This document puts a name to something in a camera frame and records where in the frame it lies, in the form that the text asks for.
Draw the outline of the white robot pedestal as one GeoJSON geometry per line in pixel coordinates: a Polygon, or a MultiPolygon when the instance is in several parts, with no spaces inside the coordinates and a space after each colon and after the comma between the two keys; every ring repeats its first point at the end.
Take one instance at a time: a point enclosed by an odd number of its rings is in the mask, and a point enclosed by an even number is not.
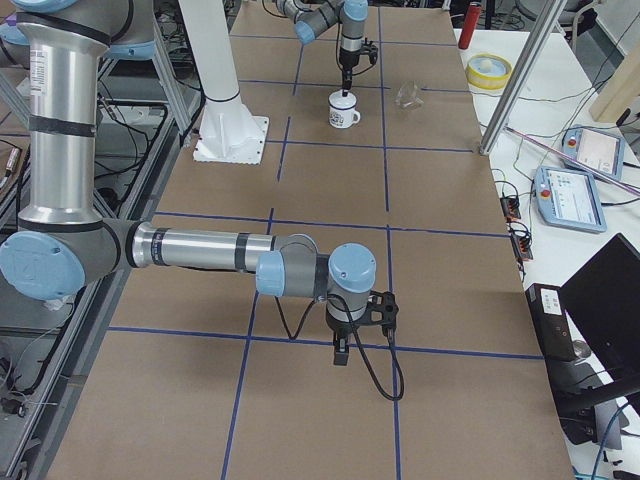
{"type": "Polygon", "coordinates": [[[206,99],[194,159],[256,165],[269,119],[252,115],[242,101],[223,2],[179,5],[206,99]]]}

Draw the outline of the red cylinder bottle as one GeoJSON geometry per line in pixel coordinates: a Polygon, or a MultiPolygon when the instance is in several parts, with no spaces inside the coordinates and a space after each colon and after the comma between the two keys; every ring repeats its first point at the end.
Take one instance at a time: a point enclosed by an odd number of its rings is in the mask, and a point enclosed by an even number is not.
{"type": "Polygon", "coordinates": [[[460,50],[466,50],[469,47],[481,13],[482,4],[480,2],[472,1],[469,3],[458,39],[458,48],[460,50]]]}

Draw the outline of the white enamel mug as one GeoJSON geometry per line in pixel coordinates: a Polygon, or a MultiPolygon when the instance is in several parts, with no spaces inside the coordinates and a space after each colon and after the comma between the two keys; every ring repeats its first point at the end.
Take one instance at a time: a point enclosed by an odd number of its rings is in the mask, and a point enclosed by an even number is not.
{"type": "Polygon", "coordinates": [[[360,112],[356,109],[357,97],[350,91],[338,90],[329,95],[329,124],[336,129],[357,125],[360,112]]]}

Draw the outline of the black monitor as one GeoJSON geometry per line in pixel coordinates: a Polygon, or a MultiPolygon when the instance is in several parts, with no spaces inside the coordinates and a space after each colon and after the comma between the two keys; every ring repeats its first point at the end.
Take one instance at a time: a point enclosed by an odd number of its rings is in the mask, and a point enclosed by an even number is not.
{"type": "Polygon", "coordinates": [[[639,251],[623,234],[564,283],[560,298],[605,368],[639,371],[639,251]]]}

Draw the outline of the yellow tape roll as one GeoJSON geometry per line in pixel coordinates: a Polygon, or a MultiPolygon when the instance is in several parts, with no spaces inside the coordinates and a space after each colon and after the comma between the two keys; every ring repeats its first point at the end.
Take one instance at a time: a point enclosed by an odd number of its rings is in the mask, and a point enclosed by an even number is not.
{"type": "Polygon", "coordinates": [[[474,87],[500,90],[506,86],[512,70],[508,60],[486,53],[472,56],[467,62],[465,73],[468,83],[474,87]]]}

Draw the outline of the far teach pendant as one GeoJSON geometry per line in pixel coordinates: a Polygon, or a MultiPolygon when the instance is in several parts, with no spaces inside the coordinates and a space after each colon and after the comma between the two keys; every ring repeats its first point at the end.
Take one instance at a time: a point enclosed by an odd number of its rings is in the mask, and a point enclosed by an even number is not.
{"type": "Polygon", "coordinates": [[[570,128],[562,140],[565,155],[616,180],[620,180],[622,175],[623,146],[620,136],[594,127],[570,128]]]}

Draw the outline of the teach pendant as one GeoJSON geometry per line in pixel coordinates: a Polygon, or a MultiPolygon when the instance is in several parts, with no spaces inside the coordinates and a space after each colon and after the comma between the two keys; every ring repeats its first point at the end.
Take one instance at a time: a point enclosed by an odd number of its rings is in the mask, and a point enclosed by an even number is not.
{"type": "Polygon", "coordinates": [[[547,224],[590,233],[607,230],[595,180],[590,173],[540,166],[534,186],[538,211],[547,224]]]}
{"type": "Polygon", "coordinates": [[[620,136],[594,127],[570,128],[562,140],[565,155],[616,180],[620,180],[622,175],[623,146],[620,136]]]}

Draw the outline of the orange black connector board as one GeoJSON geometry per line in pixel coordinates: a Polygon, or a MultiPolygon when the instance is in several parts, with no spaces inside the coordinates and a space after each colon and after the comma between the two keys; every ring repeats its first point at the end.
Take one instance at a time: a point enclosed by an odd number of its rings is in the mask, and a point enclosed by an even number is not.
{"type": "Polygon", "coordinates": [[[507,221],[520,220],[520,200],[515,196],[502,196],[500,198],[501,208],[507,221]]]}

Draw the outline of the aluminium frame post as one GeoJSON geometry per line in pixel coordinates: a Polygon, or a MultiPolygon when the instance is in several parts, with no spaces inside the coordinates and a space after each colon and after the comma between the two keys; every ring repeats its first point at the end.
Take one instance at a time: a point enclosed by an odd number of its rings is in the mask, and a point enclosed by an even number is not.
{"type": "Polygon", "coordinates": [[[508,117],[566,3],[566,0],[548,0],[542,8],[482,137],[479,145],[481,155],[490,154],[506,127],[508,117]]]}

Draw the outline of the near teach pendant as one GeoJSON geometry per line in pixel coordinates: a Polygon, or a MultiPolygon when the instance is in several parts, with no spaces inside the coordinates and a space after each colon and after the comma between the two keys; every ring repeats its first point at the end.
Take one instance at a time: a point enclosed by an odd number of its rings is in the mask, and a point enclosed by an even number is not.
{"type": "Polygon", "coordinates": [[[534,186],[538,211],[547,224],[590,233],[607,230],[595,180],[590,173],[540,166],[534,186]]]}

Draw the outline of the black computer box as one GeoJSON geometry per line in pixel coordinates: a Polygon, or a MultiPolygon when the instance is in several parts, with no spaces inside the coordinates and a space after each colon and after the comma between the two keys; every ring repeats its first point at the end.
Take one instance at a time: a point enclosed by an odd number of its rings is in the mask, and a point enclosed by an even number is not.
{"type": "Polygon", "coordinates": [[[577,356],[559,292],[557,286],[533,283],[526,290],[526,297],[544,358],[574,362],[577,356]]]}

